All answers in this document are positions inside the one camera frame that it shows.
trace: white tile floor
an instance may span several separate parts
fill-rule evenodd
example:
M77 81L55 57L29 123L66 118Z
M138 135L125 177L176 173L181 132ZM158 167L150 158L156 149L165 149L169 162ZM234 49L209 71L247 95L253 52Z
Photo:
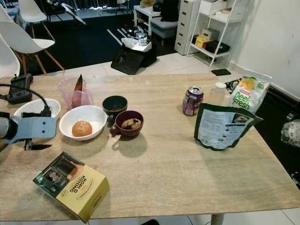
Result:
M48 75L79 76L87 78L102 75L126 75L110 67L111 62L87 67L68 69ZM208 73L208 66L194 56L182 56L178 53L158 57L158 61L148 68L141 68L136 75L154 74L193 74ZM231 75L218 76L222 82L235 80L240 74L231 71ZM90 225L141 225L150 219L156 219L160 225L210 225L210 215L177 217L144 217L126 219L90 220ZM0 222L0 225L82 225L80 221L53 222ZM264 212L247 212L226 214L224 225L300 225L300 208Z

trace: green snack bag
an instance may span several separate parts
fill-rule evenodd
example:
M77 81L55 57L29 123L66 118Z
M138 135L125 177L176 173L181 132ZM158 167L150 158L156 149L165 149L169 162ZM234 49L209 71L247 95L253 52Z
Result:
M205 148L222 151L233 148L251 126L262 121L243 108L202 103L196 121L194 138Z

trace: mug handle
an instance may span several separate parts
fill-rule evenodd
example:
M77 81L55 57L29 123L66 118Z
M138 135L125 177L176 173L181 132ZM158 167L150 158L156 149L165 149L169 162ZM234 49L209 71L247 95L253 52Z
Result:
M120 129L117 128L116 126L113 126L112 128L110 128L109 132L111 132L113 137L121 134Z

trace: white plate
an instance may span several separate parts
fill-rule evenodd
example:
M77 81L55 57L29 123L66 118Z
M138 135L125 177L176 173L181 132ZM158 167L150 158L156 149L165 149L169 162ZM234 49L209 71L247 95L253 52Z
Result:
M72 127L76 122L81 120L91 124L92 134L83 137L74 137L72 135ZM96 137L103 129L106 120L107 115L100 107L95 105L83 105L67 112L60 119L59 127L64 136L74 140L84 141Z
M60 103L52 98L45 98L47 104L51 109L51 117L58 120L60 117ZM21 113L40 113L44 109L44 103L41 99L37 99L26 103L21 106L15 113L14 116L21 116Z

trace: bottle cap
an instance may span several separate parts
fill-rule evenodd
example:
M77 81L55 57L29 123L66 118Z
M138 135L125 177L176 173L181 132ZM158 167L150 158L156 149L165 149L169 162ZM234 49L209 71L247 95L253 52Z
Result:
M225 88L226 88L226 84L224 84L224 83L222 83L222 82L216 82L216 83L215 83L215 87L216 87L216 88L225 89Z

